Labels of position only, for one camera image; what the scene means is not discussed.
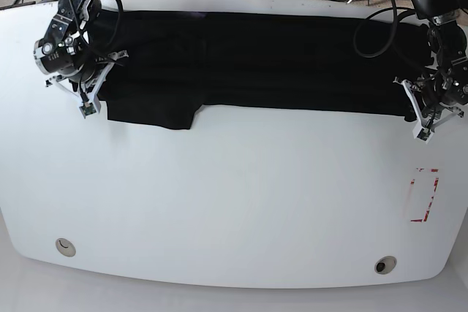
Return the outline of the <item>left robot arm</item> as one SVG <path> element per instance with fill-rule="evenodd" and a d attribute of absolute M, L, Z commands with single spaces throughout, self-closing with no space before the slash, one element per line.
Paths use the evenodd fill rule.
<path fill-rule="evenodd" d="M 428 142 L 438 126 L 456 116 L 463 117 L 462 105 L 467 104 L 467 36 L 457 24 L 460 12 L 467 11 L 467 0 L 411 0 L 413 8 L 393 5 L 390 36 L 375 53 L 359 52 L 363 58 L 376 58 L 392 48 L 407 64 L 418 70 L 420 78 L 414 81 L 397 79 L 409 98 L 415 114 L 413 135 Z M 437 63 L 431 74 L 399 50 L 395 43 L 401 20 L 414 15 L 429 22 L 428 41 Z"/>

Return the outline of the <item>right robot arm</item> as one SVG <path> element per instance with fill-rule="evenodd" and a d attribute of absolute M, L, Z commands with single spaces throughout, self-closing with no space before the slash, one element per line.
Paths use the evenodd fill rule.
<path fill-rule="evenodd" d="M 34 45 L 34 60 L 39 70 L 45 75 L 55 75 L 47 84 L 68 79 L 74 86 L 72 95 L 85 111 L 94 109 L 92 101 L 105 75 L 117 64 L 118 55 L 111 52 L 111 47 L 124 10 L 121 0 L 115 1 L 117 20 L 109 39 L 93 42 L 91 35 L 85 34 L 87 25 L 101 11 L 100 0 L 58 0 L 57 13 L 44 37 Z"/>

